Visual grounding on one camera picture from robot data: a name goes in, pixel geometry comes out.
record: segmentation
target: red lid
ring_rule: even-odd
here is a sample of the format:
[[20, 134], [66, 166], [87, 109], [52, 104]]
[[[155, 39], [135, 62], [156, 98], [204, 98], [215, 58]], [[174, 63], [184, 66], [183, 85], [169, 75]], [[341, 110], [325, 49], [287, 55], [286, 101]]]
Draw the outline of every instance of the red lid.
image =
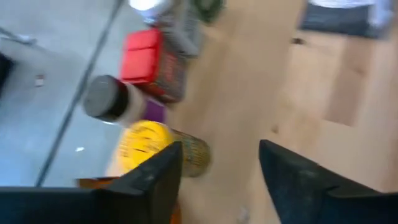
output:
[[133, 84], [153, 82], [159, 66], [162, 41], [162, 33], [158, 29], [129, 34], [120, 79]]

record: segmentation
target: purple label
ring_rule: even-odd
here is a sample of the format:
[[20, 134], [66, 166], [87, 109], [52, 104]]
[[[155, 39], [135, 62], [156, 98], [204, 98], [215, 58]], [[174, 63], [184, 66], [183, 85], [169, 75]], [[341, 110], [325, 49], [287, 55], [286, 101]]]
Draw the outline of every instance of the purple label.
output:
[[146, 99], [146, 108], [142, 114], [142, 119], [164, 123], [165, 114], [166, 108], [164, 105], [151, 98]]

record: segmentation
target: yellow can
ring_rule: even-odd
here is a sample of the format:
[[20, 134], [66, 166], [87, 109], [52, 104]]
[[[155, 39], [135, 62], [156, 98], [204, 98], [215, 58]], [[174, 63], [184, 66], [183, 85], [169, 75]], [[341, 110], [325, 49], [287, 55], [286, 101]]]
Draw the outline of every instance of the yellow can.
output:
[[125, 130], [118, 148], [118, 157], [124, 172], [135, 169], [174, 141], [182, 142], [182, 175], [184, 177], [202, 175], [211, 160], [207, 143], [153, 121], [139, 121]]

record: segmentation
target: wooden surface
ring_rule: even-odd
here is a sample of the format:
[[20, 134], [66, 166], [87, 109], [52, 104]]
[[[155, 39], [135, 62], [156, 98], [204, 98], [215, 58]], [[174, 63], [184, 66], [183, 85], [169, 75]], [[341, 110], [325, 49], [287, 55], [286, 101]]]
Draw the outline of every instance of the wooden surface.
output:
[[[386, 40], [296, 32], [303, 1], [227, 2], [205, 28], [169, 125], [212, 148], [183, 179], [183, 223], [280, 223], [258, 163], [270, 139], [350, 179], [398, 191], [397, 31]], [[292, 45], [301, 37], [304, 45]]]

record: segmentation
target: white cap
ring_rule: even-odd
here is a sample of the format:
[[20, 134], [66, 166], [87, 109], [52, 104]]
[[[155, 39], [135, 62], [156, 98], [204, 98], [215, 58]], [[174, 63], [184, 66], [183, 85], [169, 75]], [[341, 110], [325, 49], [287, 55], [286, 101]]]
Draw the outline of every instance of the white cap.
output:
[[129, 0], [130, 6], [144, 17], [157, 17], [173, 6], [172, 0]]

